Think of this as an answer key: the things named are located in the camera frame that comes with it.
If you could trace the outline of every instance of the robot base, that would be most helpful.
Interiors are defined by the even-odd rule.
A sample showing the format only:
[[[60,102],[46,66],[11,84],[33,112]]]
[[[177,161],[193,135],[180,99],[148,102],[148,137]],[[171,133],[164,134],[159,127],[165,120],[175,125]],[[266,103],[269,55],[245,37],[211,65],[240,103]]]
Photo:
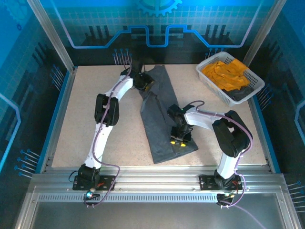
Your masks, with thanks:
[[[112,182],[114,181],[115,176],[100,176],[99,183],[95,188],[96,191],[108,191]],[[73,183],[73,190],[88,191],[92,187],[95,187],[94,182],[89,182],[88,180],[75,176]]]
[[[200,175],[199,176],[199,184],[200,184],[200,190],[201,191],[215,191],[215,190],[219,190],[219,191],[235,191],[237,190],[242,190],[243,189],[243,185],[242,185],[242,181],[240,176],[234,176],[232,178],[232,180],[230,180],[230,182],[228,182],[228,184],[225,187],[221,187],[219,186],[216,182],[215,182],[215,176],[214,175]]]

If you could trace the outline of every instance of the aluminum frame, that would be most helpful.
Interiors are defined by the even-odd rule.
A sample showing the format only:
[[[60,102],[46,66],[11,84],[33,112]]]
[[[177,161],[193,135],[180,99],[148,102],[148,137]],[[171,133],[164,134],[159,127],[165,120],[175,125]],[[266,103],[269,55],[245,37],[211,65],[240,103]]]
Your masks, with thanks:
[[[47,34],[48,38],[50,39],[52,45],[54,46],[57,54],[59,55],[60,59],[62,60],[63,64],[67,68],[70,73],[74,71],[74,64],[66,51],[63,43],[59,35],[57,34],[47,12],[44,10],[41,2],[39,0],[27,0],[28,4],[32,8],[36,18],[38,19],[39,23],[41,24],[43,30]]]
[[[285,5],[286,1],[287,0],[275,0],[272,8],[269,10],[268,15],[266,16],[264,23],[257,32],[256,37],[254,38],[246,56],[244,57],[243,63],[246,66],[249,66],[250,63],[252,62],[257,51],[259,50],[266,36],[270,32],[275,20],[282,11],[282,8]]]
[[[251,114],[252,114],[252,118],[254,120],[254,124],[255,124],[257,133],[258,133],[258,138],[261,142],[262,149],[263,149],[264,155],[266,157],[266,160],[268,162],[268,165],[270,166],[271,172],[280,173],[280,168],[279,168],[279,165],[277,163],[277,160],[275,158],[275,161],[274,161],[274,159],[271,155],[270,148],[269,148],[269,145],[268,145],[268,142],[267,142],[267,139],[266,139],[266,135],[265,135],[265,132],[263,130],[263,125],[262,125],[261,120],[259,118],[257,107],[256,107],[255,102],[254,102],[254,98],[250,98],[248,100],[248,104],[249,104],[250,111],[251,111]]]
[[[38,171],[36,170],[36,173],[44,173],[45,168],[47,165],[47,162],[49,161],[49,157],[53,157],[55,154],[55,150],[57,147],[57,142],[61,133],[61,126],[66,114],[70,94],[72,91],[75,75],[76,75],[77,68],[75,68],[75,71],[73,73],[68,74],[67,77],[67,84],[66,86],[63,85],[62,90],[63,90],[63,96],[62,96],[62,101],[60,103],[60,107],[58,109],[57,114],[53,114],[53,118],[55,118],[54,122],[54,127],[51,130],[51,136],[49,140],[44,143],[47,144],[45,156],[43,158],[43,162],[40,168],[38,168]]]
[[[108,202],[130,202],[125,196],[134,196],[134,200],[145,202],[147,196],[158,196],[160,199],[150,199],[149,202],[207,202],[200,197],[211,196],[209,202],[215,202],[216,191],[201,191],[198,175],[213,174],[213,170],[204,167],[163,167],[122,168],[117,179],[113,197]],[[40,202],[79,202],[85,191],[73,191],[68,176],[72,171],[57,171],[57,173],[35,174],[29,185],[28,193],[23,202],[16,229],[29,229],[35,220],[35,210]],[[105,175],[113,175],[113,169],[103,170]],[[289,191],[282,174],[266,174],[261,170],[244,172],[247,181],[246,195],[253,193],[276,194],[279,210],[287,229],[301,229]],[[175,199],[182,196],[186,199]]]

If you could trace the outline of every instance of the dark gray cloth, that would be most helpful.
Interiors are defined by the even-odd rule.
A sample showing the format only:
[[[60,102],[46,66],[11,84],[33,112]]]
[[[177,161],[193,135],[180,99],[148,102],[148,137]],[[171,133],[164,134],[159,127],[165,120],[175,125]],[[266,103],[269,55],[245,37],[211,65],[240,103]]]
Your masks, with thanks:
[[[223,89],[223,91],[230,96],[234,101],[240,101],[243,98],[245,98],[247,95],[249,95],[254,89],[249,87],[249,86],[245,86],[245,87],[241,87],[240,90],[231,90],[231,91],[226,91],[225,89]]]
[[[149,90],[140,91],[143,98],[141,117],[153,162],[158,164],[197,150],[193,139],[186,147],[170,143],[175,122],[167,115],[167,109],[173,104],[178,105],[178,101],[165,67],[157,65],[147,74],[154,79],[154,83]]]

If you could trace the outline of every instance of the beige tabletop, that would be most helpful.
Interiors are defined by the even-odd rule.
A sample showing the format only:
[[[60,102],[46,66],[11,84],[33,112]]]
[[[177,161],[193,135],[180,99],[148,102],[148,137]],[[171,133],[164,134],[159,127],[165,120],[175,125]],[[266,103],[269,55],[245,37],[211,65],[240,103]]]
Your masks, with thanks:
[[[229,108],[200,82],[196,65],[166,65],[180,107],[194,100],[204,100],[204,110],[235,110],[254,138],[252,150],[241,160],[242,165],[265,165],[266,160],[247,102]],[[153,68],[147,65],[146,70]],[[53,167],[79,167],[89,152],[95,130],[96,96],[107,92],[117,82],[122,66],[79,66],[61,128]],[[153,166],[153,160],[142,123],[139,92],[129,90],[120,101],[120,119],[108,138],[103,162],[119,166]],[[214,133],[194,127],[193,139],[199,150],[158,166],[216,166],[222,152]]]

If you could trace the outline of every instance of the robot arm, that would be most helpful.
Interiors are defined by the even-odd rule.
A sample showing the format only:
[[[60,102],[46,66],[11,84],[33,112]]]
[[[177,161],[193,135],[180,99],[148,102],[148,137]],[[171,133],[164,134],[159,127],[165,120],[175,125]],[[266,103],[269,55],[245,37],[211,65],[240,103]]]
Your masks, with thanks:
[[[119,120],[119,101],[133,86],[145,91],[153,79],[141,72],[142,64],[134,62],[133,66],[121,73],[118,82],[105,94],[98,94],[95,104],[95,132],[93,141],[85,160],[74,178],[73,190],[97,188],[100,180],[102,155],[108,136]]]
[[[235,111],[227,113],[202,111],[193,105],[187,105],[181,109],[175,104],[168,109],[168,115],[177,124],[177,126],[172,128],[172,144],[186,145],[191,140],[191,131],[194,125],[215,132],[223,152],[220,164],[215,171],[215,182],[221,188],[225,187],[234,177],[234,169],[239,155],[250,144],[247,134],[239,126],[224,118],[227,117],[230,120],[234,120],[250,133],[239,115]]]
[[[112,88],[106,94],[99,94],[96,98],[94,112],[94,118],[96,121],[95,132],[89,154],[85,160],[86,167],[95,169],[101,167],[101,164],[93,158],[93,152],[95,153],[97,159],[102,161],[102,155],[104,153],[108,136],[113,126],[116,125],[119,120],[119,102],[124,94],[133,87],[133,79],[129,76],[126,77],[126,75],[121,75],[116,85],[117,84],[119,85],[114,89],[114,91]],[[101,123],[109,96],[111,96],[109,110],[104,118],[103,123]]]

